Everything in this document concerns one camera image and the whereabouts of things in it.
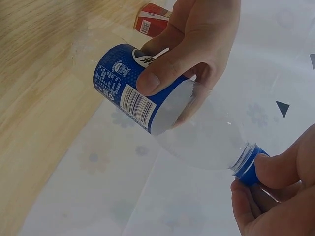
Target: hand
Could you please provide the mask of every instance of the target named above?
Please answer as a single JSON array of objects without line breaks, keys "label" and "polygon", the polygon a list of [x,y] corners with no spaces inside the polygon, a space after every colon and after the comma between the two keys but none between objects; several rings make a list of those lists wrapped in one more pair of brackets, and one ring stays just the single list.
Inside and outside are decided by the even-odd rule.
[{"label": "hand", "polygon": [[[154,95],[179,76],[191,78],[211,90],[225,70],[237,32],[240,0],[177,0],[166,29],[141,49],[160,56],[137,80],[137,89],[144,96]],[[181,116],[181,122],[196,110]]]},{"label": "hand", "polygon": [[231,185],[242,236],[315,236],[315,124],[281,155],[258,156],[255,167],[260,186]]}]

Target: bottle neck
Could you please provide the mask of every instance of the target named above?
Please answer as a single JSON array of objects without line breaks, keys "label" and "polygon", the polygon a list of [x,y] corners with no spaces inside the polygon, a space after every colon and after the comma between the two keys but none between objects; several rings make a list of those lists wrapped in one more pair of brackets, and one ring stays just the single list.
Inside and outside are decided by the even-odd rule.
[{"label": "bottle neck", "polygon": [[233,171],[233,175],[236,175],[243,167],[247,164],[247,161],[251,157],[254,149],[256,147],[256,144],[250,144],[246,143],[245,148],[239,159],[236,161],[236,163],[230,167],[230,169]]}]

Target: bottle label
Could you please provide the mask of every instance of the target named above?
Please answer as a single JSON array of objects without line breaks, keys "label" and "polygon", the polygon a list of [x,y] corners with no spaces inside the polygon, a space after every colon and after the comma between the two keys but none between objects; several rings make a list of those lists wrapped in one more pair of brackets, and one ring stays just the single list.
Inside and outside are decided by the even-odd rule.
[{"label": "bottle label", "polygon": [[163,101],[174,88],[187,80],[185,76],[180,76],[156,95],[141,95],[136,89],[137,78],[154,60],[131,45],[121,44],[110,49],[102,57],[93,75],[95,89],[149,133]]}]

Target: fingernail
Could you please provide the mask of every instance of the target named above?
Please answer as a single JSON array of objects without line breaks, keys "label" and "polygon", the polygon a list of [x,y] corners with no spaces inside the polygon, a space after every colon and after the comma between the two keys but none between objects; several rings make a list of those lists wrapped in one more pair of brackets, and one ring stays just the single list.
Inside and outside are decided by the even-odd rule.
[{"label": "fingernail", "polygon": [[139,81],[137,82],[137,89],[144,94],[150,94],[158,86],[159,86],[158,77],[153,73],[150,73],[143,77],[141,76],[139,78]]}]

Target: white label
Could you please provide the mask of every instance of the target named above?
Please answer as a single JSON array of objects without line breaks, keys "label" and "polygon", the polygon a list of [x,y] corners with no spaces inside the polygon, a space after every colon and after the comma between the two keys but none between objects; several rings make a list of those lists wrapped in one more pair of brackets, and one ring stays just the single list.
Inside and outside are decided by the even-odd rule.
[{"label": "white label", "polygon": [[140,32],[144,34],[148,34],[151,22],[142,20]]},{"label": "white label", "polygon": [[157,105],[126,85],[120,100],[120,107],[141,125],[148,128],[151,115]]}]

